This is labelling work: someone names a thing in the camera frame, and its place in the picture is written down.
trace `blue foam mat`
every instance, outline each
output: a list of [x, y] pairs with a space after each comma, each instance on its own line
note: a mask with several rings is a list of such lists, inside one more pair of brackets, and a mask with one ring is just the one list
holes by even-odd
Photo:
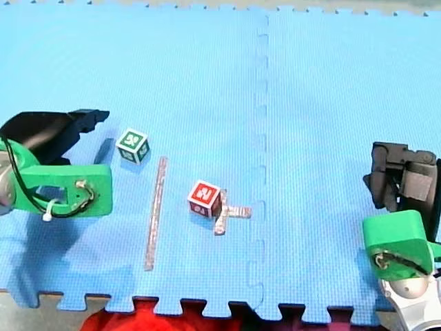
[[[110, 118], [68, 153], [102, 159], [114, 176], [114, 211], [100, 219], [42, 222], [2, 218], [0, 287], [18, 303], [62, 292], [59, 307], [85, 308], [85, 294], [108, 294], [106, 309], [128, 312], [132, 297], [158, 297], [158, 313], [179, 314], [180, 300], [204, 299], [206, 316], [228, 317], [229, 301], [255, 308], [249, 283], [251, 220], [213, 224], [188, 212], [187, 195], [204, 179], [253, 206], [258, 158], [254, 90], [254, 12], [176, 11], [116, 6], [8, 6], [0, 14], [1, 122], [23, 110], [109, 110]], [[150, 159], [122, 161], [108, 139], [127, 127], [149, 136]], [[156, 264], [144, 272], [147, 224], [159, 157], [165, 179]]]
[[[68, 156], [111, 165], [115, 210], [53, 223], [3, 217], [0, 288], [23, 306], [36, 306], [38, 291], [62, 292], [67, 310], [107, 294], [109, 311], [158, 297], [156, 312], [179, 314], [181, 299], [204, 299], [206, 316], [228, 317], [227, 303], [244, 301], [279, 319], [288, 303], [304, 304], [308, 322], [328, 322], [333, 306], [377, 324], [374, 309], [390, 307], [362, 250], [361, 221], [378, 211], [361, 178], [373, 141], [440, 153], [441, 22], [338, 12], [2, 6], [0, 121], [22, 110], [110, 110]], [[126, 127], [149, 134], [144, 166], [108, 148]], [[161, 155], [170, 168], [147, 273]], [[197, 179], [252, 205], [253, 218], [213, 236], [187, 210]]]
[[362, 249], [377, 213], [362, 176], [374, 141], [441, 153], [441, 21], [415, 16], [274, 12], [269, 17], [263, 304], [305, 304], [303, 319], [388, 308]]

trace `red block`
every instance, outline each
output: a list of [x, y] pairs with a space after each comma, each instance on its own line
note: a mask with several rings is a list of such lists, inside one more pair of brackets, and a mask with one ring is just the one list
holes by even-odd
[[188, 195], [190, 210], [205, 217], [213, 217], [222, 210], [221, 189], [206, 181], [197, 181]]

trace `black cable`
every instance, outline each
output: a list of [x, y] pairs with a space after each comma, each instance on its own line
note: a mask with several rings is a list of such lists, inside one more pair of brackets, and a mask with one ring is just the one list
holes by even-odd
[[415, 263], [411, 260], [405, 259], [404, 257], [400, 257], [397, 254], [389, 253], [389, 252], [382, 252], [382, 253], [375, 254], [373, 256], [375, 262], [376, 262], [376, 257], [381, 257], [381, 259], [383, 259], [385, 261], [395, 261], [396, 263], [404, 265], [405, 267], [414, 269], [416, 272], [423, 274], [424, 276], [429, 275], [429, 273], [421, 265], [418, 265], [417, 263]]
[[[12, 171], [14, 172], [15, 178], [17, 179], [17, 183], [19, 184], [19, 186], [20, 186], [21, 190], [23, 191], [24, 195], [29, 200], [29, 202], [39, 212], [46, 213], [46, 209], [42, 205], [40, 205], [40, 203], [37, 202], [37, 200], [35, 199], [35, 196], [26, 187], [26, 184], [23, 181], [23, 177], [20, 174], [19, 167], [17, 166], [17, 162], [15, 161], [14, 152], [12, 150], [12, 146], [11, 146], [10, 142], [1, 133], [0, 133], [0, 139], [5, 144], [6, 152], [8, 153], [8, 158], [9, 158], [9, 162], [11, 163]], [[55, 218], [58, 218], [58, 219], [67, 219], [69, 217], [76, 216], [76, 215], [80, 214], [81, 212], [84, 212], [88, 208], [88, 206], [91, 204], [91, 202], [93, 202], [93, 200], [95, 198], [95, 194], [94, 194], [94, 191], [91, 188], [87, 187], [86, 185], [82, 185], [81, 188], [83, 188], [84, 190], [88, 191], [88, 193], [89, 193], [89, 198], [88, 199], [86, 199], [83, 203], [80, 204], [79, 207], [75, 208], [71, 212], [68, 212], [66, 214], [52, 213], [51, 215], [53, 217], [55, 217]]]

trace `green block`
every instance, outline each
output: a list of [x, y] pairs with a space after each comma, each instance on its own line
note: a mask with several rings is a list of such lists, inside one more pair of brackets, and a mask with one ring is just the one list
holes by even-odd
[[433, 252], [419, 212], [406, 210], [369, 217], [363, 222], [363, 235], [367, 254], [378, 278], [397, 281], [421, 276], [412, 267], [395, 261], [388, 262], [387, 268], [379, 268], [373, 257], [381, 252], [396, 254], [420, 265], [428, 273], [433, 272]]
[[130, 128], [116, 142], [116, 147], [121, 157], [136, 164], [140, 164], [150, 150], [147, 135]]

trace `gray floor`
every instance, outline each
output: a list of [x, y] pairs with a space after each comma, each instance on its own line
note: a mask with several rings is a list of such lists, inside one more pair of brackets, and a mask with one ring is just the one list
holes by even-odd
[[[122, 3], [132, 2], [132, 0], [120, 1]], [[164, 1], [148, 1], [153, 6], [161, 2]], [[422, 14], [425, 10], [441, 10], [440, 0], [177, 0], [165, 2], [174, 2], [180, 7], [188, 6], [193, 2], [204, 3], [209, 7], [231, 3], [237, 6], [238, 9], [250, 5], [274, 9], [279, 5], [292, 5], [297, 10], [318, 6], [324, 8], [326, 12], [333, 12], [336, 8], [352, 8], [354, 13], [376, 9], [383, 11], [385, 14], [392, 14], [398, 10], [408, 10], [415, 14]], [[42, 296], [39, 309], [22, 309], [17, 307], [8, 294], [0, 294], [0, 331], [77, 331], [87, 316], [100, 310], [105, 305], [104, 300], [88, 300], [89, 310], [87, 312], [62, 312], [56, 309], [57, 302], [57, 298]], [[398, 331], [395, 314], [380, 313], [380, 319], [386, 328]]]

